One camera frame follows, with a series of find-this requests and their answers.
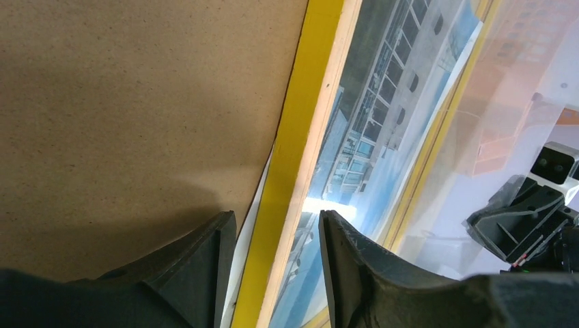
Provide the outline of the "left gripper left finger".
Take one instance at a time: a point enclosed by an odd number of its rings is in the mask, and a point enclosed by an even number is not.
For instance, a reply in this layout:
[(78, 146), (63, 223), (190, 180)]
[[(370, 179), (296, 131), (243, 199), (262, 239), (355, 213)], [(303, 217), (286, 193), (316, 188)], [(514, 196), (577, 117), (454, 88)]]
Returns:
[(236, 246), (221, 212), (97, 279), (56, 282), (1, 270), (2, 327), (219, 327)]

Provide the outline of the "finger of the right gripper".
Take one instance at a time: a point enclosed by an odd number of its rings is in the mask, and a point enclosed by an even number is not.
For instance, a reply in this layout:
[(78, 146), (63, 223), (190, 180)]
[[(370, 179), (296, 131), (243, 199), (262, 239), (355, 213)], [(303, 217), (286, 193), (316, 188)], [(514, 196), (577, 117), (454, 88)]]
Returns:
[(466, 220), (467, 233), (510, 265), (575, 263), (575, 180), (513, 176)]

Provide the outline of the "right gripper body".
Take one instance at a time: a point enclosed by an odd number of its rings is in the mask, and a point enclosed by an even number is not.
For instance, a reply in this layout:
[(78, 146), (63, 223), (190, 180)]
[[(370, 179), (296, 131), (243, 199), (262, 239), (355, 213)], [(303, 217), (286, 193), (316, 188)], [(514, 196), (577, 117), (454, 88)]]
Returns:
[(578, 272), (577, 217), (516, 217), (516, 272)]

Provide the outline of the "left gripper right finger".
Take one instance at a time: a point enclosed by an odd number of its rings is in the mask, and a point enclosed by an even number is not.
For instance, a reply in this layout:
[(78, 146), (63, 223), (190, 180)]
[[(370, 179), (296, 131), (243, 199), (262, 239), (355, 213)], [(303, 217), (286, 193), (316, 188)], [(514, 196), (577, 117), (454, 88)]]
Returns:
[(323, 210), (320, 247), (332, 327), (577, 327), (578, 275), (454, 280), (413, 265)]

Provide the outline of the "clear acrylic sheet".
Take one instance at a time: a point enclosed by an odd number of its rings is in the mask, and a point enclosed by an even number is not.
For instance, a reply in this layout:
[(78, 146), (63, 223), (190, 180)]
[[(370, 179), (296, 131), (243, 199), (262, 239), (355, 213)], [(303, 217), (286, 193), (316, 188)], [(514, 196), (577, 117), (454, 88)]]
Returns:
[(504, 1), (484, 2), (481, 31), (427, 130), (385, 229), (372, 237), (350, 222), (359, 232), (409, 262), (454, 279), (504, 268), (502, 261), (469, 237), (466, 219), (487, 206), (513, 176), (530, 172), (566, 107), (578, 106), (577, 20), (539, 85), (544, 98), (533, 102), (507, 164), (501, 170), (478, 176), (465, 172), (465, 147), (470, 141), (465, 132), (470, 120), (461, 109), (463, 97), (483, 47), (490, 42), (494, 19), (504, 9)]

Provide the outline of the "yellow wooden picture frame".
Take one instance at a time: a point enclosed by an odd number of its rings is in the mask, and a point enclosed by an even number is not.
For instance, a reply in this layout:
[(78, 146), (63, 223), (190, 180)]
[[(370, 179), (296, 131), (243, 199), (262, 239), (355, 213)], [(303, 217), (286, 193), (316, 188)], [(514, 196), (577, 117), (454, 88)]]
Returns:
[(272, 152), (236, 246), (243, 270), (224, 327), (267, 327), (360, 1), (310, 1)]

